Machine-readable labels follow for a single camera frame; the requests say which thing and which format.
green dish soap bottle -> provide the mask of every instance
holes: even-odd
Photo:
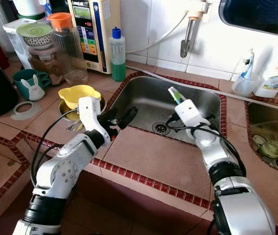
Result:
[[[122,82],[126,78],[125,37],[117,27],[112,29],[110,49],[112,77],[116,82]]]

wall-mounted faucet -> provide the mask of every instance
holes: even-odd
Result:
[[[191,38],[193,34],[197,33],[196,21],[200,19],[203,14],[208,12],[209,4],[206,0],[190,0],[189,11],[187,17],[189,18],[185,39],[181,41],[180,57],[187,57],[188,51],[192,49],[193,42]]]

white pipe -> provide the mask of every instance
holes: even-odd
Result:
[[[137,52],[137,51],[141,51],[141,50],[145,50],[145,49],[148,49],[149,47],[157,44],[158,42],[160,42],[161,40],[163,40],[163,38],[167,37],[171,32],[173,32],[177,27],[178,25],[180,25],[180,23],[183,21],[183,19],[186,17],[186,15],[188,14],[188,11],[185,11],[183,17],[179,20],[178,24],[176,24],[174,27],[170,28],[166,33],[164,33],[159,39],[157,39],[155,42],[147,45],[147,46],[144,46],[140,49],[135,49],[135,50],[128,50],[126,51],[126,53],[134,53],[134,52]]]
[[[230,93],[226,93],[226,92],[216,91],[216,90],[212,90],[212,89],[209,89],[209,88],[197,87],[197,86],[192,86],[192,85],[188,85],[188,84],[184,84],[184,83],[180,83],[180,82],[175,82],[175,81],[172,81],[172,80],[167,79],[165,77],[156,75],[155,73],[148,72],[146,70],[138,69],[138,68],[135,68],[135,67],[132,67],[132,66],[128,66],[128,65],[126,67],[129,68],[129,69],[132,69],[132,70],[137,70],[137,71],[146,73],[146,74],[151,75],[153,77],[156,77],[158,79],[161,79],[161,80],[164,80],[164,81],[167,81],[167,82],[171,82],[173,84],[180,85],[180,86],[183,86],[183,87],[189,87],[189,88],[198,89],[198,90],[202,90],[202,91],[206,91],[206,92],[213,92],[213,93],[225,95],[225,96],[228,96],[228,97],[231,97],[231,98],[240,99],[240,100],[244,100],[244,101],[247,101],[247,102],[251,102],[251,103],[255,103],[255,104],[260,104],[260,105],[264,105],[264,106],[267,106],[267,107],[270,107],[270,108],[278,109],[278,106],[273,105],[273,104],[269,104],[269,103],[261,102],[261,101],[258,101],[258,100],[241,97],[241,96],[238,96],[238,95],[235,95],[235,94],[230,94]]]

white bottle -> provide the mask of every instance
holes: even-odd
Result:
[[[260,97],[275,97],[278,93],[278,46],[274,48],[258,75],[253,93]]]

drain strainer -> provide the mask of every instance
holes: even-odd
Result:
[[[160,135],[167,135],[170,132],[170,129],[165,125],[163,121],[156,121],[152,124],[152,130],[154,133]]]

